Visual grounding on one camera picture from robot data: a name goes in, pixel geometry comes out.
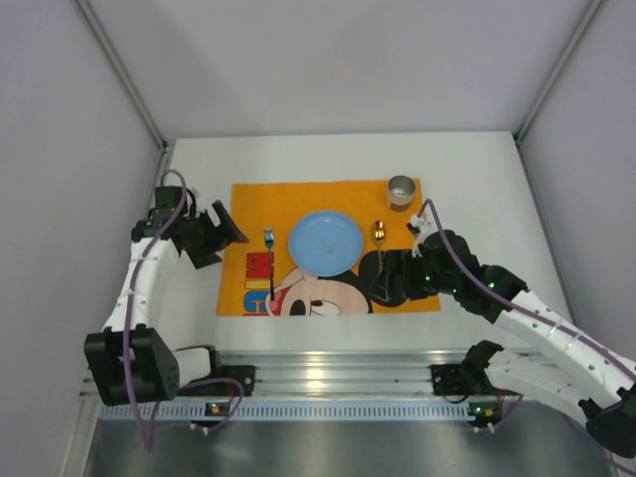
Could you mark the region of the orange cartoon mouse placemat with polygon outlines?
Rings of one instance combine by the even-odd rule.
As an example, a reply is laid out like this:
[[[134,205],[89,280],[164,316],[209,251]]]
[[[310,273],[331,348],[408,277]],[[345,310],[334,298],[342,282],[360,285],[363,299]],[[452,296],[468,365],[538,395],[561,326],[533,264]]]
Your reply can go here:
[[[416,185],[407,210],[395,212],[388,203],[388,180],[236,184],[231,212],[249,243],[229,246],[217,304],[223,317],[354,316],[372,313],[437,312],[438,298],[406,302],[374,302],[370,286],[379,274],[378,250],[372,242],[372,226],[383,221],[387,239],[382,250],[411,249],[409,218],[422,203]],[[318,211],[347,215],[360,227],[363,254],[348,271],[319,277],[293,262],[288,251],[292,228]],[[274,232],[274,300],[269,299],[269,269],[263,230]]]

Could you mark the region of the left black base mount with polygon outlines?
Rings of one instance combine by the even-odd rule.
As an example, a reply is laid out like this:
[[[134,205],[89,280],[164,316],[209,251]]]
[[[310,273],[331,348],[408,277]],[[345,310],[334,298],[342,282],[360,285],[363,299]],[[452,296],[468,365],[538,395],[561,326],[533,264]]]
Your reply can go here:
[[[178,391],[179,397],[222,397],[239,396],[239,389],[245,397],[250,397],[255,385],[256,367],[251,365],[222,365],[203,379],[188,383]]]

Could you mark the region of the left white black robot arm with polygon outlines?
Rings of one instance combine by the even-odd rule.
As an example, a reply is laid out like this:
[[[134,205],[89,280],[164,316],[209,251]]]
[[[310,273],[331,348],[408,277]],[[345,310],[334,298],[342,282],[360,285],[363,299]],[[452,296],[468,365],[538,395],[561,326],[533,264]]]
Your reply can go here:
[[[113,310],[83,352],[103,404],[172,400],[196,384],[212,387],[222,364],[211,345],[171,350],[156,325],[168,281],[181,256],[196,269],[221,262],[232,243],[245,243],[224,204],[199,210],[194,193],[160,186],[155,205],[131,231],[130,261]]]

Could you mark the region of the gold spoon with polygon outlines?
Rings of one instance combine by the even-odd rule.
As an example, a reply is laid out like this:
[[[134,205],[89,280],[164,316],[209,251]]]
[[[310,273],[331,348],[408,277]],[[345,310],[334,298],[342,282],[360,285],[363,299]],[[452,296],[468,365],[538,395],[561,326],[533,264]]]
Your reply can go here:
[[[382,272],[384,269],[384,255],[382,247],[387,239],[387,230],[383,221],[377,220],[372,226],[372,242],[378,250],[378,269]]]

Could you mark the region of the aluminium frame post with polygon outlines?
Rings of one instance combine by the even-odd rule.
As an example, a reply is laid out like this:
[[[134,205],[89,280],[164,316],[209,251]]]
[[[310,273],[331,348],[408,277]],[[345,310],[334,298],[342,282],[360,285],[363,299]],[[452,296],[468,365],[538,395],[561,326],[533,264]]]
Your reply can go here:
[[[165,150],[168,146],[168,141],[152,117],[146,101],[143,99],[125,62],[104,29],[91,2],[88,0],[71,0],[71,4],[86,24],[106,63],[119,82],[125,96],[143,123],[153,143],[158,149]]]
[[[567,34],[563,45],[557,50],[556,58],[535,94],[520,126],[513,133],[514,142],[517,147],[523,145],[542,110],[557,88],[561,77],[606,4],[607,1],[605,0],[589,0],[585,2],[584,8]]]

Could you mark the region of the paper cup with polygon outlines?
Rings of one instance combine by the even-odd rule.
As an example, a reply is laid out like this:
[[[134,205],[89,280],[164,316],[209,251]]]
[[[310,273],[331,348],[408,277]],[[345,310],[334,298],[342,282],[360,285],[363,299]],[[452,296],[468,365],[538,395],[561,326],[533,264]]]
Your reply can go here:
[[[416,185],[413,179],[405,175],[393,176],[388,182],[388,203],[391,210],[402,212],[412,203]]]

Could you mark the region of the aluminium rail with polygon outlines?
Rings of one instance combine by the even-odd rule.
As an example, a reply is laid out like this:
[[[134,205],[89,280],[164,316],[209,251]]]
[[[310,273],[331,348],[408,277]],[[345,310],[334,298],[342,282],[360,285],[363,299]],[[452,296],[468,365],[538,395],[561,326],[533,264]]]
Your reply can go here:
[[[435,396],[432,365],[459,364],[462,353],[218,353],[214,349],[182,350],[174,357],[130,361],[138,401],[171,400],[188,383],[203,379],[222,365],[256,367],[251,397]]]

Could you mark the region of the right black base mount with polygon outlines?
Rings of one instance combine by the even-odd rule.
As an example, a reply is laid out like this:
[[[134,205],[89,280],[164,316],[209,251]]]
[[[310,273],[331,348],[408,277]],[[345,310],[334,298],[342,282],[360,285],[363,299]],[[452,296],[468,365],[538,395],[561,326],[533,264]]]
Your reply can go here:
[[[470,372],[459,364],[430,367],[433,393],[445,398],[493,396],[496,391],[482,372]]]

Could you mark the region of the blue metallic fork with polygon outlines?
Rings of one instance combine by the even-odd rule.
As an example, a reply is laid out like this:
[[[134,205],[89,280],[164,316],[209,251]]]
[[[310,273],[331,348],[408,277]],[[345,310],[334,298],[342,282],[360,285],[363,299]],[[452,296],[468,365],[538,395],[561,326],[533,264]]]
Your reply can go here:
[[[267,248],[268,269],[269,269],[269,299],[274,300],[274,232],[271,227],[265,227],[263,230],[263,240]]]

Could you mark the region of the blue plastic plate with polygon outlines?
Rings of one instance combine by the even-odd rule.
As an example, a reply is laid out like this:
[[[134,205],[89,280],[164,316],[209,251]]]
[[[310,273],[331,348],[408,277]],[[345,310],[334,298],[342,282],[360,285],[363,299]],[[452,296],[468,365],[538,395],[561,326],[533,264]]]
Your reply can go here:
[[[288,251],[298,268],[319,277],[350,270],[363,254],[364,238],[357,223],[335,211],[311,213],[297,222]]]

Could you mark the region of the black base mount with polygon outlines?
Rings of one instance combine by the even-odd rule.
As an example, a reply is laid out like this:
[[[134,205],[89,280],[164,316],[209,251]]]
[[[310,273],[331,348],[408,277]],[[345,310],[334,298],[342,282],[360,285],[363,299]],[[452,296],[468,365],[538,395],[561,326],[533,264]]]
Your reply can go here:
[[[459,364],[430,367],[433,393],[445,398],[493,396],[496,391],[482,372],[470,372]]]
[[[245,397],[250,397],[255,385],[256,367],[251,365],[222,365],[203,379],[188,383],[178,391],[179,397],[222,397],[239,396],[239,389]]]

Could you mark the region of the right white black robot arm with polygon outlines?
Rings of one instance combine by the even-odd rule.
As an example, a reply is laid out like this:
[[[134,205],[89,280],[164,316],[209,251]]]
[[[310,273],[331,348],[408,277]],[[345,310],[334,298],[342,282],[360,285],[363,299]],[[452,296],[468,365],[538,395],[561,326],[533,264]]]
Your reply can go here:
[[[465,311],[534,346],[537,365],[483,340],[462,362],[475,388],[533,398],[572,418],[606,450],[635,455],[635,363],[552,311],[508,269],[482,264],[452,231],[418,235],[413,248],[379,256],[372,294],[381,303],[449,295]]]

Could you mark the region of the left aluminium frame post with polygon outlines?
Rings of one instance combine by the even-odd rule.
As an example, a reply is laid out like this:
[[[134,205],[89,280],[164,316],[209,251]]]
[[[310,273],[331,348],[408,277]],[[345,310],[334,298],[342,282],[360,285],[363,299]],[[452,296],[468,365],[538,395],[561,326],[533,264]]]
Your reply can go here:
[[[125,62],[104,29],[91,2],[88,0],[71,0],[71,4],[86,24],[106,63],[119,82],[125,96],[143,123],[153,143],[158,149],[165,150],[168,146],[168,141],[152,117],[146,101],[143,99]]]

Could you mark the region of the right aluminium frame post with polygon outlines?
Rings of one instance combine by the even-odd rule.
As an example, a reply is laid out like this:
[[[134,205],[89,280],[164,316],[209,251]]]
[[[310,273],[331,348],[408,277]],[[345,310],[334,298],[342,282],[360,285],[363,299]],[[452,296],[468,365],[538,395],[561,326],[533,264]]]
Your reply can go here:
[[[585,2],[584,8],[567,34],[563,45],[557,50],[556,58],[535,94],[520,126],[513,133],[514,142],[517,147],[523,145],[542,110],[557,88],[561,77],[606,4],[607,1],[605,0],[589,0]]]

